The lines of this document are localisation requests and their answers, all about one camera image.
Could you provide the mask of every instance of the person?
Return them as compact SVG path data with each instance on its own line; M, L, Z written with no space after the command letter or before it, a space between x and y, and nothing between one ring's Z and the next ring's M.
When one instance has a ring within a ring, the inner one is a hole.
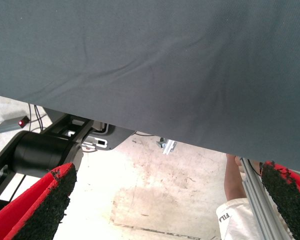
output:
M221 239L259 240L261 236L242 184L239 165L238 157L226 155L224 193L227 202L216 210Z

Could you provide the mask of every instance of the concrete floor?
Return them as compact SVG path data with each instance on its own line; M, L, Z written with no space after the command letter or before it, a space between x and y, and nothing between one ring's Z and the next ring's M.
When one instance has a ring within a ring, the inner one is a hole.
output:
M29 115L26 103L0 97L0 122L20 112ZM16 132L0 134L0 150ZM215 211L226 201L225 154L178 142L163 155L158 140L133 135L114 150L85 153L54 239L219 240ZM17 195L36 180L27 176Z

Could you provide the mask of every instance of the silver bracket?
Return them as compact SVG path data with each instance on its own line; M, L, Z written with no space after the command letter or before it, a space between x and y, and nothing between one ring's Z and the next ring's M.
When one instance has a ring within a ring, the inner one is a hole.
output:
M157 141L156 144L163 149L163 154L168 155L170 152L174 151L177 142L171 139L160 137L160 141Z

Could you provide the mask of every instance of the black cylinder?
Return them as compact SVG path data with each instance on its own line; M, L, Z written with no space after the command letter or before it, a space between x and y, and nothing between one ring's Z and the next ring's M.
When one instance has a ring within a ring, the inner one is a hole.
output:
M28 132L15 148L12 169L16 173L41 178L63 164L69 152L76 149L75 144L66 139Z

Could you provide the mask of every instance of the gray fabric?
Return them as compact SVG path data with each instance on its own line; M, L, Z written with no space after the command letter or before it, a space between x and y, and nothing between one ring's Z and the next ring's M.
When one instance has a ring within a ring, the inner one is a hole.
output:
M300 170L300 1L0 0L0 95Z

